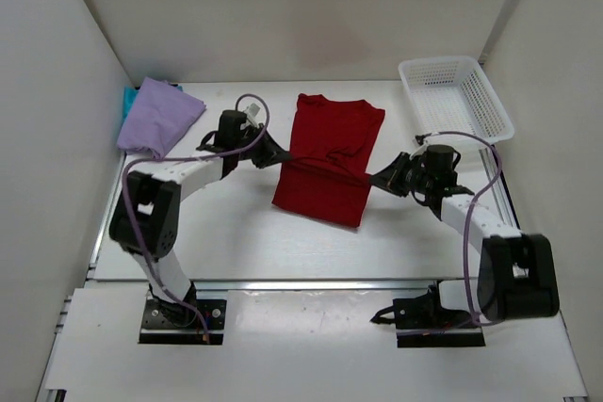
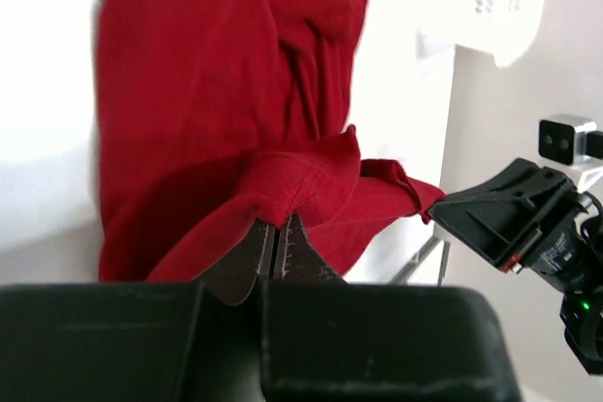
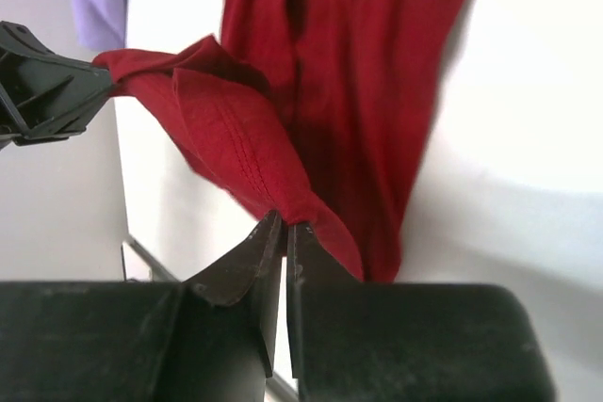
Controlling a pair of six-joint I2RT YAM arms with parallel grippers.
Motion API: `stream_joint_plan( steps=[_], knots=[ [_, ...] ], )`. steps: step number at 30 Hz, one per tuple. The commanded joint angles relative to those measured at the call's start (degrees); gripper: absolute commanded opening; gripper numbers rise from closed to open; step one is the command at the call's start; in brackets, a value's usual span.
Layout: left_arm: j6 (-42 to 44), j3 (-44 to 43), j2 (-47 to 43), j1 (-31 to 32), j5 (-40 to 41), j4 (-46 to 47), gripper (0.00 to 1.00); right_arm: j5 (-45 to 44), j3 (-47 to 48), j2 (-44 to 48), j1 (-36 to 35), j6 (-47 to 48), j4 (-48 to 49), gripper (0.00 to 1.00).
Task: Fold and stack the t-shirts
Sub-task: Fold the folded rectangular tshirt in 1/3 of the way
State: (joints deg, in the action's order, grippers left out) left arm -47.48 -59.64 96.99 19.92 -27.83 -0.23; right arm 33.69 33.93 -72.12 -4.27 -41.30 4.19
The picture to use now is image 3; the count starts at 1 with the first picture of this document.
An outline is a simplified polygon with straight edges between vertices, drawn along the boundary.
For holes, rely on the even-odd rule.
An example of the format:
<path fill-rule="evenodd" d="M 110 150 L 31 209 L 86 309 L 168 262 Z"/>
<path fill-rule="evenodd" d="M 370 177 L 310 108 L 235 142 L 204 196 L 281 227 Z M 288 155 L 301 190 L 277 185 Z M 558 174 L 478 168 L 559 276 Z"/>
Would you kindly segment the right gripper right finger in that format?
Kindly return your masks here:
<path fill-rule="evenodd" d="M 481 283 L 356 280 L 306 224 L 288 231 L 287 326 L 303 401 L 552 401 L 530 318 Z"/>

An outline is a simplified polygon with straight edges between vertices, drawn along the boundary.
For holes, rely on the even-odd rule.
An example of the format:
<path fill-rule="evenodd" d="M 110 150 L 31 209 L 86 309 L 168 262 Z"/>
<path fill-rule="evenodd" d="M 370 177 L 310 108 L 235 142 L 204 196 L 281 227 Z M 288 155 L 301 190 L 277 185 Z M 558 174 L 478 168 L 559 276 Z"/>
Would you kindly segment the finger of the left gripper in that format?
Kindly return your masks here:
<path fill-rule="evenodd" d="M 24 25 L 1 23 L 1 144 L 83 134 L 113 90 L 106 69 L 58 55 Z"/>

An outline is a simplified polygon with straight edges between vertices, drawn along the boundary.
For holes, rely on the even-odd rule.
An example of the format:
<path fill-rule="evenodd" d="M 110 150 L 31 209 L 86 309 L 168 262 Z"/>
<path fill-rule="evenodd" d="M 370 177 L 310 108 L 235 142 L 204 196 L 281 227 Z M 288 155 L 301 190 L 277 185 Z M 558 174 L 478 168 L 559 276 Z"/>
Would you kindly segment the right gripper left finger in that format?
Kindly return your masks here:
<path fill-rule="evenodd" d="M 260 401 L 273 371 L 283 222 L 186 281 L 5 281 L 5 401 Z"/>

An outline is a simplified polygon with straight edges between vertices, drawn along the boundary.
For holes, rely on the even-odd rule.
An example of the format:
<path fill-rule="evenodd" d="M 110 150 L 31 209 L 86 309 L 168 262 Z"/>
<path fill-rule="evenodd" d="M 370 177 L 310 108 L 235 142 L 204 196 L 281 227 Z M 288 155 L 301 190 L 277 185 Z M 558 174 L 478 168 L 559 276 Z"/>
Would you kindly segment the red t shirt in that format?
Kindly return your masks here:
<path fill-rule="evenodd" d="M 391 282 L 464 1 L 225 0 L 219 37 L 94 62 L 252 215 L 307 222 L 356 278 Z"/>

